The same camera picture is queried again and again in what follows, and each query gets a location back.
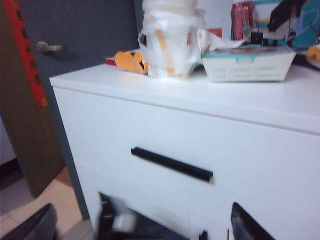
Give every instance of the red can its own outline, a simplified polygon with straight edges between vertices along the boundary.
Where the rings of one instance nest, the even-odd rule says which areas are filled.
[[[252,1],[245,1],[242,4],[249,9],[249,26],[253,28],[255,26],[255,5]]]
[[[250,11],[243,3],[233,4],[231,10],[232,31],[234,40],[249,39],[250,29]]]

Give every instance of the wall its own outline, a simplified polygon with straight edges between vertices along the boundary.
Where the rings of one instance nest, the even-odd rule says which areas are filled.
[[[9,141],[5,126],[0,118],[0,165],[16,158],[16,154]]]

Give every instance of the black drawer handle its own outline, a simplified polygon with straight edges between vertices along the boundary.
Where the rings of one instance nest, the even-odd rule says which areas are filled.
[[[161,156],[156,153],[141,149],[139,147],[135,147],[134,149],[131,149],[131,154],[138,156],[144,160],[153,162],[155,164],[159,164],[169,169],[189,175],[191,177],[206,181],[208,183],[210,182],[210,179],[214,175],[212,171],[207,171],[199,167],[183,163],[181,161],[177,161],[165,156]]]

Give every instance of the white drawer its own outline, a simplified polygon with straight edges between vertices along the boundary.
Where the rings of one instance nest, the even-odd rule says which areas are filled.
[[[148,196],[146,204],[157,199],[228,228],[238,202],[276,239],[320,236],[318,136],[63,89],[55,94],[74,160]],[[213,181],[132,156],[137,146],[211,170]],[[225,235],[221,229],[213,239]]]

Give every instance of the red banner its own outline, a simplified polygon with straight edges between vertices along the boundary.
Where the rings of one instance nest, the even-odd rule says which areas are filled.
[[[17,0],[4,0],[4,6],[11,23],[14,38],[16,40],[22,63],[28,78],[29,86],[35,101],[37,110],[48,105],[46,94],[42,86],[35,57],[31,51],[26,26],[23,21]]]

